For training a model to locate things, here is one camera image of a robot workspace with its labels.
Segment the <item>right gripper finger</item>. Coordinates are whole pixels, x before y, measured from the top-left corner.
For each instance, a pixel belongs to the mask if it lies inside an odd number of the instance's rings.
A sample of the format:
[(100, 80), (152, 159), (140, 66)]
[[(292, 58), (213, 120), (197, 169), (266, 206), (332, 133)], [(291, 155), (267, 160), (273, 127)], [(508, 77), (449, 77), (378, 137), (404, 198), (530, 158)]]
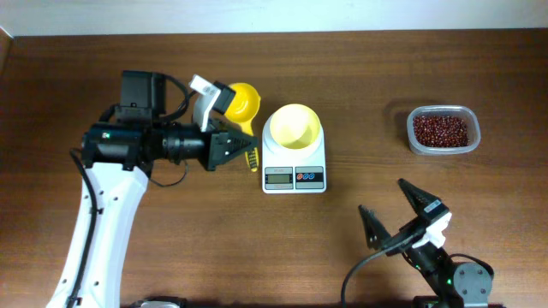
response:
[(419, 214), (428, 205), (440, 200), (439, 197), (414, 186), (403, 178), (399, 179), (397, 184), (416, 214)]
[(384, 225), (366, 206), (359, 205), (358, 211), (364, 226), (367, 247), (376, 251), (386, 249), (390, 244), (391, 236)]

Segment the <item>yellow plastic measuring scoop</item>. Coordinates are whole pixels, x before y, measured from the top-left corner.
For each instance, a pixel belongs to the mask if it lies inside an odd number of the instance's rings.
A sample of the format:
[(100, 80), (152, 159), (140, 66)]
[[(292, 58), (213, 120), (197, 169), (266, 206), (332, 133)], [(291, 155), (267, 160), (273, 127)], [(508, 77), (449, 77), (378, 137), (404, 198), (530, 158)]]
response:
[(243, 133), (253, 136), (252, 122), (259, 112), (261, 97), (248, 83), (233, 83), (229, 88), (235, 92), (235, 96), (224, 116), (238, 125)]

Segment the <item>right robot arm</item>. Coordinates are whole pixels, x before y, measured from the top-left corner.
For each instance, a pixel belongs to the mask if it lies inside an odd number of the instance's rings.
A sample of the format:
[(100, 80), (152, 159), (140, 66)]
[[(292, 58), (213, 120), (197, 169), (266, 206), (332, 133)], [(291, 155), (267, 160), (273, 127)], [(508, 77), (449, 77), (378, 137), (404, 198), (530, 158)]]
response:
[(367, 247), (375, 253), (357, 263), (354, 273), (381, 255), (400, 255), (420, 273), (434, 292), (416, 296), (413, 307), (487, 307), (492, 291), (494, 270), (486, 262), (466, 254), (448, 254), (443, 231), (452, 213), (442, 199), (409, 181), (397, 181), (416, 217), (390, 234), (372, 210), (358, 207), (364, 225)]

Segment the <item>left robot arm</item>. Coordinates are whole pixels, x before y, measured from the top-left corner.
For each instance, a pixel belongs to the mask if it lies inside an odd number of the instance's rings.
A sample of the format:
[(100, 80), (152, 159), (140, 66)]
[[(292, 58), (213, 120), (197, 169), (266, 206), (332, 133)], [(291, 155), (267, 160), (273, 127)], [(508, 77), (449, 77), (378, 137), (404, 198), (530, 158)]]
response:
[(249, 124), (260, 97), (245, 83), (194, 75), (122, 74), (121, 100), (85, 133), (70, 156), (82, 178), (80, 208), (50, 307), (118, 307), (128, 240), (153, 164), (197, 160), (207, 171), (245, 155), (251, 170), (258, 140)]

